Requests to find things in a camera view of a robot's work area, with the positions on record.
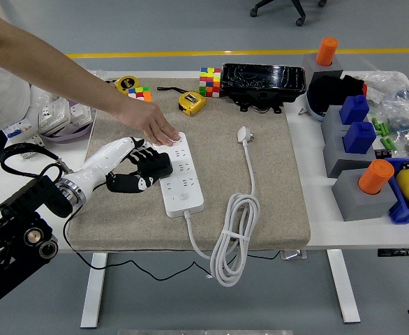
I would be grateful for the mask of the person's hand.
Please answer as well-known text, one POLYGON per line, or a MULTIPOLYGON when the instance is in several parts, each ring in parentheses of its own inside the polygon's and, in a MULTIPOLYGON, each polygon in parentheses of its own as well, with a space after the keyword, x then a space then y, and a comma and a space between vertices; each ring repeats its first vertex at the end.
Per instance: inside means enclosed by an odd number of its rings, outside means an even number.
POLYGON ((125 98, 110 114, 119 122, 142 131, 150 143, 172 146, 180 138, 179 131, 164 117, 159 106, 133 98, 125 98))

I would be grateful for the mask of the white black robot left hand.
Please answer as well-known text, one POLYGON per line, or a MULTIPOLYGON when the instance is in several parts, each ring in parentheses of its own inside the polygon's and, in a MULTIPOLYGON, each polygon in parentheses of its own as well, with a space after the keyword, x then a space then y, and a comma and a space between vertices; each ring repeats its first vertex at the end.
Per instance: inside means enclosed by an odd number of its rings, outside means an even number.
POLYGON ((102 146, 78 171, 66 174, 60 182, 81 190, 88 198, 102 184, 114 193, 141 193, 172 172, 167 153, 157 152, 146 140, 124 137, 102 146), (113 170, 125 160, 134 164, 136 171, 114 173, 113 170))

